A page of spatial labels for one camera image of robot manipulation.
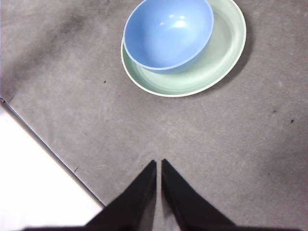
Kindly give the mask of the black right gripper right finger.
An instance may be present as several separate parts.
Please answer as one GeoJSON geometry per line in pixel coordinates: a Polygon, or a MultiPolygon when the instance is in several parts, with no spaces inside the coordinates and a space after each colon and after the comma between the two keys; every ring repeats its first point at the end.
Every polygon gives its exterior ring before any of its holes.
{"type": "Polygon", "coordinates": [[[182,231],[234,229],[236,224],[201,197],[166,160],[161,161],[162,192],[182,231]]]}

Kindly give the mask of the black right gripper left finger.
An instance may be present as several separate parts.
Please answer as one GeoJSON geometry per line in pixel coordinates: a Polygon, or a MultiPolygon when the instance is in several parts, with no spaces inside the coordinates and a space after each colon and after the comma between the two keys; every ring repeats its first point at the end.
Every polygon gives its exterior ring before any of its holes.
{"type": "Polygon", "coordinates": [[[133,182],[85,228],[96,231],[136,231],[142,216],[156,195],[157,165],[154,160],[142,170],[133,182]]]}

